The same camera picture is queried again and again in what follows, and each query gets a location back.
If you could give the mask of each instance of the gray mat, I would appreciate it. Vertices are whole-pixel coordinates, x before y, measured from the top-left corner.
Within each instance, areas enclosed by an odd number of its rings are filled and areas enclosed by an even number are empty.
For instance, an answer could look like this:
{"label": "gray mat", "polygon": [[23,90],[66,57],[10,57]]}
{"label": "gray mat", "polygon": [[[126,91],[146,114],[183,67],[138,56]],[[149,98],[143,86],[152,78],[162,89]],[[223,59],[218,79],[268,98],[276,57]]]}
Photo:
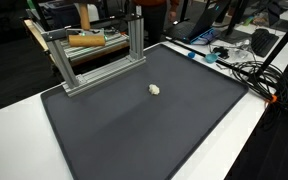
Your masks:
{"label": "gray mat", "polygon": [[[147,63],[83,94],[59,87],[42,94],[75,179],[171,178],[248,91],[165,46]],[[148,85],[161,93],[152,96]]]}

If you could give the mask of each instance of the cable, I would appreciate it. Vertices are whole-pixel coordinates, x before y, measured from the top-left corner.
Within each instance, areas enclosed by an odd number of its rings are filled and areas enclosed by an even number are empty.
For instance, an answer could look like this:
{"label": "cable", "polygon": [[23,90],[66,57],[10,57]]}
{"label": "cable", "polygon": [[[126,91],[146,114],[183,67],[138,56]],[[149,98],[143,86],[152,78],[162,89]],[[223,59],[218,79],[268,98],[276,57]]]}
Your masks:
{"label": "cable", "polygon": [[254,61],[255,61],[255,62],[257,62],[257,61],[256,61],[255,52],[253,51],[253,48],[252,48],[252,45],[251,45],[251,43],[250,43],[250,45],[249,45],[249,49],[250,49],[250,52],[251,52],[251,53],[252,53],[252,55],[253,55],[253,59],[254,59]]}
{"label": "cable", "polygon": [[275,125],[275,123],[277,122],[281,114],[282,114],[282,111],[276,108],[276,106],[269,106],[265,110],[261,121],[259,121],[258,126],[263,131],[269,131]]}
{"label": "cable", "polygon": [[277,32],[277,25],[278,23],[276,22],[275,24],[273,24],[270,28],[273,29],[275,32],[274,32],[274,35],[276,35],[276,32]]}
{"label": "cable", "polygon": [[121,10],[121,6],[120,6],[120,3],[118,2],[118,0],[116,0],[116,4],[117,4],[118,10]]}
{"label": "cable", "polygon": [[226,26],[229,26],[230,24],[224,24],[224,25],[220,25],[220,26],[212,26],[213,28],[223,28]]}
{"label": "cable", "polygon": [[[264,98],[267,104],[288,112],[288,80],[284,77],[283,72],[274,65],[270,65],[265,71],[262,71],[260,76],[255,76],[262,64],[263,62],[257,61],[235,63],[232,65],[239,71],[232,71],[232,74]],[[248,71],[250,75],[242,75],[241,70]],[[260,78],[264,79],[265,83],[261,83]],[[269,86],[276,90],[275,94],[271,92]]]}

